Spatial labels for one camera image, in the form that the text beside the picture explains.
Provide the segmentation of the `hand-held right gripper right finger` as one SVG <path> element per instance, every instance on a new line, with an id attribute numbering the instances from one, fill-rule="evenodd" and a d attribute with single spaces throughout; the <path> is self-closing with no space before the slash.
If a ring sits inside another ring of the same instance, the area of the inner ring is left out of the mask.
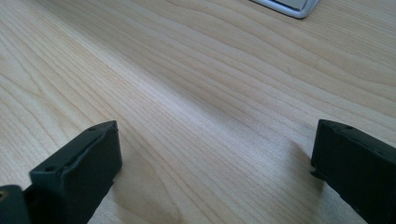
<path id="1" fill-rule="evenodd" d="M 396 224 L 396 148 L 343 123 L 318 122 L 312 175 L 368 224 Z"/>

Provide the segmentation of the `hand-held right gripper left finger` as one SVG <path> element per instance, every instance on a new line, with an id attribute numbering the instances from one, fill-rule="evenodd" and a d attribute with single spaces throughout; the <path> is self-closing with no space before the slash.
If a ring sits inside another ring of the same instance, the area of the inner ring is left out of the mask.
<path id="1" fill-rule="evenodd" d="M 87 224 L 121 166 L 117 122 L 88 128 L 30 172 L 34 224 Z"/>

